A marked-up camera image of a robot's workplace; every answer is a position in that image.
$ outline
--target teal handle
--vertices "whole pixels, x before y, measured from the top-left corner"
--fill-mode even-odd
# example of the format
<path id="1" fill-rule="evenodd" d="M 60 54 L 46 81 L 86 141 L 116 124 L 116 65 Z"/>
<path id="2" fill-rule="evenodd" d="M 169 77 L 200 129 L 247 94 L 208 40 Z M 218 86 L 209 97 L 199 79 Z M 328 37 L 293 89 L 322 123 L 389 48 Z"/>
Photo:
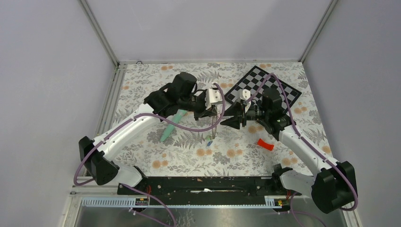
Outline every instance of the teal handle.
<path id="1" fill-rule="evenodd" d="M 173 117 L 173 122 L 178 123 L 180 122 L 181 118 L 187 113 L 186 110 L 178 110 L 177 113 Z M 163 142 L 170 136 L 171 132 L 174 130 L 174 125 L 169 124 L 163 132 L 162 137 L 160 138 L 160 142 Z"/>

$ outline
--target white wall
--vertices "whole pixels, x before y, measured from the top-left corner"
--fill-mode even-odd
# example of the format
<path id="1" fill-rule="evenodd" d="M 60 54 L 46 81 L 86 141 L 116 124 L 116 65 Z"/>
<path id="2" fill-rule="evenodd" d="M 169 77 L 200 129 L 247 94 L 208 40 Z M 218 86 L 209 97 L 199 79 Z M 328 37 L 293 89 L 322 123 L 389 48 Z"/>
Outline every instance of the white wall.
<path id="1" fill-rule="evenodd" d="M 76 0 L 0 2 L 0 226 L 56 226 L 113 65 Z"/>
<path id="2" fill-rule="evenodd" d="M 296 60 L 330 0 L 88 0 L 121 61 Z"/>
<path id="3" fill-rule="evenodd" d="M 305 63 L 333 154 L 354 165 L 364 227 L 399 226 L 401 1 L 340 1 Z"/>

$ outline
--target orange object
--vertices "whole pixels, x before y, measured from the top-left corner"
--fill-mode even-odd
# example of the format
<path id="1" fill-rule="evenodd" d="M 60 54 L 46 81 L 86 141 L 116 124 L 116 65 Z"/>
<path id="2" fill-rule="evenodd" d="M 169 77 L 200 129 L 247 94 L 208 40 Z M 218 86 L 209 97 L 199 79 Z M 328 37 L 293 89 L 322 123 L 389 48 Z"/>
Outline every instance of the orange object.
<path id="1" fill-rule="evenodd" d="M 272 151 L 273 148 L 274 148 L 274 145 L 273 145 L 273 144 L 268 144 L 268 143 L 266 143 L 265 141 L 263 141 L 262 139 L 259 139 L 258 145 L 261 146 L 261 147 L 263 147 L 263 148 L 266 148 L 266 149 L 269 150 L 269 151 Z"/>

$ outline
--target black and white checkered pattern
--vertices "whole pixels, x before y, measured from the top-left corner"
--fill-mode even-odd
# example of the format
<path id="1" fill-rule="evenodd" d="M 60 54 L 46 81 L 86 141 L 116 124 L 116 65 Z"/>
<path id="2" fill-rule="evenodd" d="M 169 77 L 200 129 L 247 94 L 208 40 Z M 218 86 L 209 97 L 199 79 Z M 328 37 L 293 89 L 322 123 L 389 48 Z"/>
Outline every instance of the black and white checkered pattern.
<path id="1" fill-rule="evenodd" d="M 240 89 L 247 89 L 251 91 L 251 94 L 256 92 L 256 89 L 262 84 L 262 81 L 266 75 L 269 73 L 262 70 L 261 68 L 255 66 L 253 67 L 242 79 L 239 80 L 238 83 L 236 83 L 232 89 L 230 89 L 226 95 L 225 98 L 229 103 L 234 103 L 236 100 L 236 96 L 238 95 L 238 90 Z M 283 82 L 280 80 L 284 91 L 286 92 L 287 99 L 289 102 L 289 105 L 292 106 L 295 101 L 301 96 L 301 92 L 298 91 L 297 89 L 293 88 L 292 86 L 288 85 L 287 83 Z M 270 77 L 266 83 L 263 85 L 262 89 L 259 91 L 259 93 L 255 96 L 255 99 L 253 100 L 254 102 L 260 100 L 262 98 L 262 92 L 264 89 L 272 87 L 277 89 L 280 92 L 281 99 L 283 100 L 282 106 L 285 109 L 285 112 L 287 111 L 287 104 L 284 102 L 284 96 L 281 92 L 281 89 L 279 87 L 279 84 L 277 81 L 273 78 Z"/>

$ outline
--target floral tablecloth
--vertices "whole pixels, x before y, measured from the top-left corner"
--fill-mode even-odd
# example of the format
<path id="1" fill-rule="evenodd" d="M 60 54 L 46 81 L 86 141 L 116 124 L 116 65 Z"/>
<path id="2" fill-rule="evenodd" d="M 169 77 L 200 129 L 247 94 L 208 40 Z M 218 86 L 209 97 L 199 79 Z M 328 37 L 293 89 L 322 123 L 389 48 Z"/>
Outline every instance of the floral tablecloth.
<path id="1" fill-rule="evenodd" d="M 198 88 L 207 88 L 217 81 L 227 92 L 254 65 L 302 92 L 291 108 L 297 125 L 306 135 L 331 155 L 326 134 L 301 63 L 187 63 L 128 65 L 117 104 L 113 125 L 130 115 L 150 92 L 158 90 L 182 71 L 198 79 Z M 188 112 L 180 124 L 191 128 L 206 128 L 211 118 L 199 121 Z M 247 122 L 241 130 L 219 125 L 210 147 L 205 138 L 211 132 L 194 133 L 175 129 L 163 143 L 160 137 L 167 124 L 161 123 L 132 140 L 117 162 L 138 166 L 148 176 L 267 176 L 280 163 L 303 174 L 311 174 L 304 163 L 289 148 L 274 140 L 262 126 Z M 257 145 L 259 138 L 274 144 L 269 151 Z"/>

